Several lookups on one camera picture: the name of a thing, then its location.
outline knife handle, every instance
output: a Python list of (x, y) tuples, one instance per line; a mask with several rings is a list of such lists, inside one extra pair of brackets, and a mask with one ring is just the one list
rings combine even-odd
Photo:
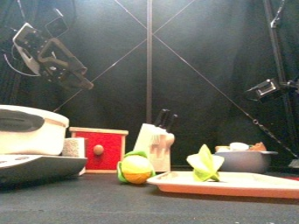
[(169, 123), (168, 123), (168, 125), (166, 125), (166, 127), (165, 127), (165, 131), (169, 133), (169, 131), (170, 131), (170, 128), (172, 128), (172, 126), (173, 126), (173, 122), (177, 120), (177, 115), (172, 115), (172, 118), (170, 118), (170, 121), (169, 121)]
[(169, 122), (169, 116), (170, 116), (170, 110), (168, 109), (165, 111), (165, 113), (162, 114), (162, 120), (161, 120), (161, 124), (158, 126), (164, 130), (165, 130), (166, 123)]
[(164, 121), (164, 116), (165, 114), (169, 112), (170, 110), (169, 109), (161, 109), (160, 112), (158, 112), (158, 115), (153, 121), (153, 126), (154, 127), (158, 127), (161, 124), (162, 124), (162, 121)]

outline orange object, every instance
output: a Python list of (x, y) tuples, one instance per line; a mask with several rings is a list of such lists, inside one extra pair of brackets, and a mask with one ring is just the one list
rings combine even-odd
[(150, 178), (150, 172), (145, 173), (122, 173), (123, 178), (131, 184), (139, 185)]
[(265, 151), (266, 150), (266, 147), (264, 146), (264, 144), (260, 142), (260, 143), (256, 143), (253, 146), (250, 146), (248, 148), (249, 151)]

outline white container lid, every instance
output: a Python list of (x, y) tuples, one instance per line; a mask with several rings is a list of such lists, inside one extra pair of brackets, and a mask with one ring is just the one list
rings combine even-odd
[(38, 109), (38, 108), (27, 108), (27, 107), (21, 107), (21, 106), (13, 106), (13, 105), (0, 105), (0, 109), (7, 109), (7, 110), (11, 110), (11, 111), (21, 111), (23, 113), (39, 116), (43, 119), (50, 119), (50, 120), (61, 123), (65, 128), (69, 127), (69, 119), (63, 115), (55, 114), (55, 113), (53, 113), (47, 110), (42, 110), (42, 109)]

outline slow cooker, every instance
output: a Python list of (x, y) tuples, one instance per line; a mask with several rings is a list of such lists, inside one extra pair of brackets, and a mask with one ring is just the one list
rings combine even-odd
[(0, 105), (0, 154), (61, 154), (69, 119), (50, 111)]

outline gray bowl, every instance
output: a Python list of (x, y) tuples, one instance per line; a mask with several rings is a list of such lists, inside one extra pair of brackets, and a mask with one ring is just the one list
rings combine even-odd
[(252, 172), (265, 173), (270, 164), (272, 155), (277, 154), (274, 151), (221, 151), (214, 155), (224, 157), (224, 163), (218, 170), (221, 172)]

